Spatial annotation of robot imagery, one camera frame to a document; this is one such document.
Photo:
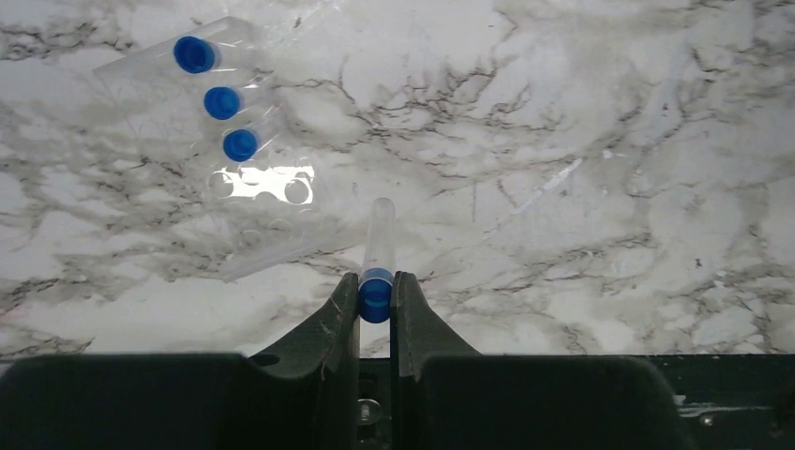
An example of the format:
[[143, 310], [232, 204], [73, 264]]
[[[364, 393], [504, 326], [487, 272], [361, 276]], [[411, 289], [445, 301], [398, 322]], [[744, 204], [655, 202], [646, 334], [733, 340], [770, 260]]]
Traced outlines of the test tube blue cap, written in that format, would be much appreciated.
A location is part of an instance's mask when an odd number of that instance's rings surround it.
[[390, 317], [396, 272], [395, 222], [394, 203], [377, 199], [370, 210], [358, 287], [359, 315], [368, 323], [383, 323]]
[[240, 113], [266, 113], [276, 101], [268, 88], [252, 83], [211, 87], [204, 93], [202, 104], [212, 118], [225, 121]]
[[237, 37], [179, 37], [172, 45], [172, 57], [183, 71], [193, 74], [231, 74], [254, 58], [255, 48]]

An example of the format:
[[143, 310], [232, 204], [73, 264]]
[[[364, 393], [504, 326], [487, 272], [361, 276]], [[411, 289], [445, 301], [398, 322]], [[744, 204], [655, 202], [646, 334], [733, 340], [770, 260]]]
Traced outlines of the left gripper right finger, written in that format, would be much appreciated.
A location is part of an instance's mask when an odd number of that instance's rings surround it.
[[417, 277], [391, 298], [396, 449], [692, 449], [673, 392], [626, 356], [484, 355], [430, 307]]

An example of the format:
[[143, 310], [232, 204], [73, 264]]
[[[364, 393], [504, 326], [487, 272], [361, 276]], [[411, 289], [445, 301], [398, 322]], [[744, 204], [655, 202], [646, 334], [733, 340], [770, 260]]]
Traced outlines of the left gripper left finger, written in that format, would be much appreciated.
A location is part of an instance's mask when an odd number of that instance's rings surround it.
[[358, 278], [251, 356], [44, 355], [1, 370], [5, 449], [300, 449], [354, 440]]

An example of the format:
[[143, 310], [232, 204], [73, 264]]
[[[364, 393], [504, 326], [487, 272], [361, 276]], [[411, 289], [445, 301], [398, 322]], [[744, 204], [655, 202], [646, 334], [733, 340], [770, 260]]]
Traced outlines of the clear test tube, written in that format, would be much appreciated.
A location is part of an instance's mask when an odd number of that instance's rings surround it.
[[227, 159], [243, 163], [265, 159], [286, 137], [285, 132], [272, 129], [242, 127], [227, 132], [221, 139], [221, 148]]

